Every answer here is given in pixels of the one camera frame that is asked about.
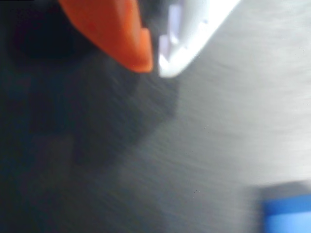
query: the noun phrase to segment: white object edge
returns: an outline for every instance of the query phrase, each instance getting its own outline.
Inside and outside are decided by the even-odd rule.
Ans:
[[[179,0],[169,7],[168,33],[159,38],[159,76],[184,71],[240,0]]]

